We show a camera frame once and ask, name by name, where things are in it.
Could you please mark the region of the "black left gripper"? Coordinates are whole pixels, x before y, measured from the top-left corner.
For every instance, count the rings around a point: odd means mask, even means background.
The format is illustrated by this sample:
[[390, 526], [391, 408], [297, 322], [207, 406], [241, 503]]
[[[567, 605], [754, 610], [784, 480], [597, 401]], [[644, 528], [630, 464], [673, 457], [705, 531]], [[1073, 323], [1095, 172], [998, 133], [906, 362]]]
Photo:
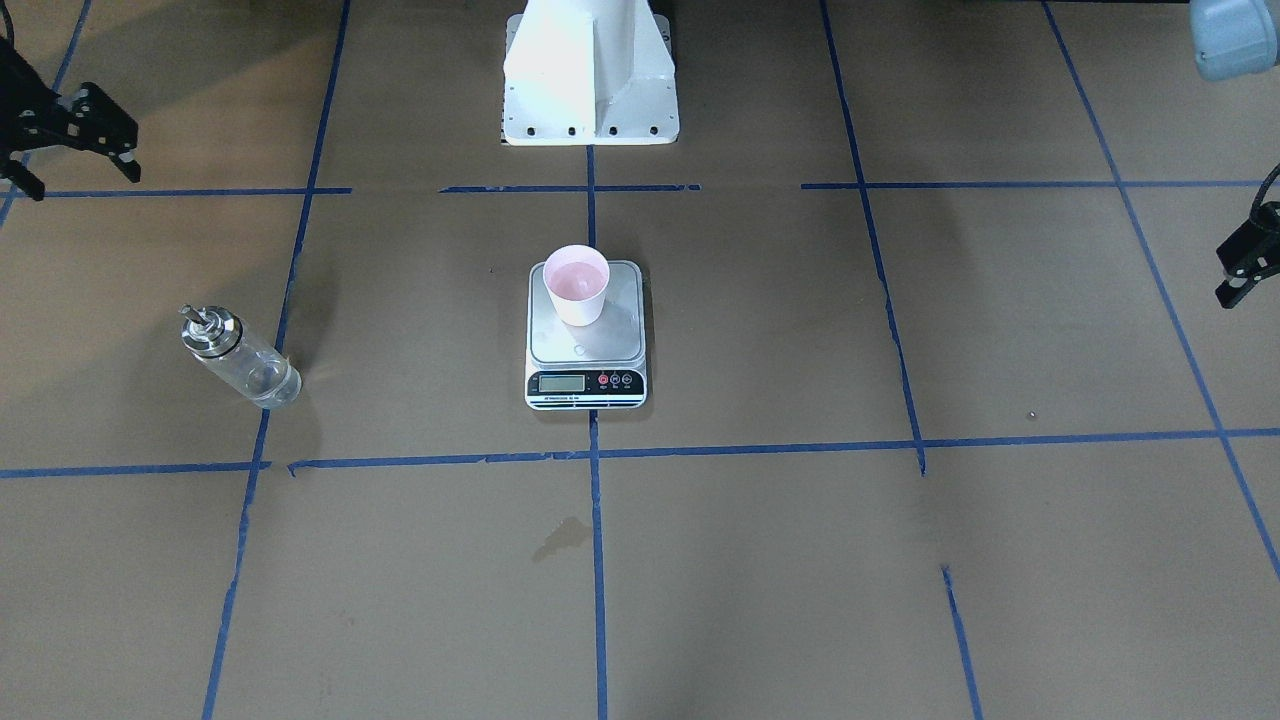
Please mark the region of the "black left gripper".
[[1277, 274], [1279, 202], [1262, 202], [1216, 247], [1222, 282], [1215, 297], [1222, 309], [1235, 307], [1263, 279]]

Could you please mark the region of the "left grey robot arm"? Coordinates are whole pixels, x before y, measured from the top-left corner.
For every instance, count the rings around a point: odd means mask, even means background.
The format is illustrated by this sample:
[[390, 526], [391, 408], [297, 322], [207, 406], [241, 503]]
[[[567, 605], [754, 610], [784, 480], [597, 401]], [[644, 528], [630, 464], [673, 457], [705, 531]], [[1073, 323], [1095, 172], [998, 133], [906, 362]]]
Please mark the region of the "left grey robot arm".
[[[1276, 1], [1190, 1], [1189, 19], [1203, 79], [1233, 79], [1277, 65]], [[1275, 167], [1260, 183], [1243, 223], [1215, 249], [1222, 268], [1215, 297], [1224, 309], [1234, 309], [1258, 283], [1279, 273], [1277, 201], [1267, 200], [1277, 176]]]

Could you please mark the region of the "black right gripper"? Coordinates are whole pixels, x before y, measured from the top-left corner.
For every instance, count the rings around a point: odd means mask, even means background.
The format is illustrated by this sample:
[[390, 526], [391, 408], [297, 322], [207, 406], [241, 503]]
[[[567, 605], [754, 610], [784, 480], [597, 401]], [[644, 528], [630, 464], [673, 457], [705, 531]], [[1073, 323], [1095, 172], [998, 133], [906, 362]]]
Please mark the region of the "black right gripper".
[[1, 176], [24, 196], [42, 201], [46, 188], [14, 158], [17, 152], [49, 147], [96, 152], [131, 183], [140, 183], [138, 141], [136, 119], [101, 87], [84, 82], [73, 94], [60, 95], [8, 38], [1, 40]]

